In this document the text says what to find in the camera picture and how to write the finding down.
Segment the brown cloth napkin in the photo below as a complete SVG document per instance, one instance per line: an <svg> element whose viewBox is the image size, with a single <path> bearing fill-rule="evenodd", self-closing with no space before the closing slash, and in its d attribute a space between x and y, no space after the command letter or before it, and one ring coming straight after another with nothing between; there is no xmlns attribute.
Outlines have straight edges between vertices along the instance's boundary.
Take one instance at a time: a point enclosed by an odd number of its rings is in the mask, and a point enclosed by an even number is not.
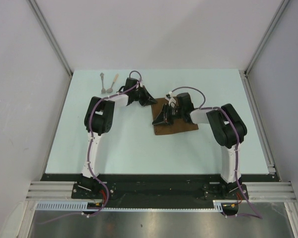
<svg viewBox="0 0 298 238"><path fill-rule="evenodd" d="M167 103L165 98L156 98L157 103L151 105L152 119L156 119L158 114L161 112L163 104ZM187 131L198 130L197 124L186 123L183 119L175 119L173 125L154 125L154 134L159 135L171 135L176 133L182 133Z"/></svg>

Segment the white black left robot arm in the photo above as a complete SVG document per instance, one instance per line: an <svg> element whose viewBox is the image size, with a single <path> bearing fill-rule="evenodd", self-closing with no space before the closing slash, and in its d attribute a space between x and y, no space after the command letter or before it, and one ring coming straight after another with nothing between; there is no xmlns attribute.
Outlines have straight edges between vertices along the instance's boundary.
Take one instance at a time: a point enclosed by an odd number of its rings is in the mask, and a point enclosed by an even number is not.
<svg viewBox="0 0 298 238"><path fill-rule="evenodd" d="M84 118L84 125L88 134L88 148L86 161L81 171L81 178L77 182L83 193L89 198L95 198L99 192L106 193L106 188L98 178L96 168L99 144L104 134L112 127L116 108L126 107L133 102L139 102L142 107L157 103L156 99L142 84L142 78L127 77L125 85L113 95L104 98L92 97Z"/></svg>

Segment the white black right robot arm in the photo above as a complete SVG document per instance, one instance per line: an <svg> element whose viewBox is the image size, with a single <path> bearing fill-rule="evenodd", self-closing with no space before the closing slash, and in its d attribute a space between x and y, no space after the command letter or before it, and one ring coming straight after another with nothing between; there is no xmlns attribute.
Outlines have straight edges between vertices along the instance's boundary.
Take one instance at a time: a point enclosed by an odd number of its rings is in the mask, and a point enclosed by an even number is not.
<svg viewBox="0 0 298 238"><path fill-rule="evenodd" d="M222 171L219 193L231 199L241 188L240 146L247 135L247 127L232 104L221 107L195 108L188 92L173 96L169 92L160 112L153 117L153 126L174 127L177 122L185 125L208 124L221 147Z"/></svg>

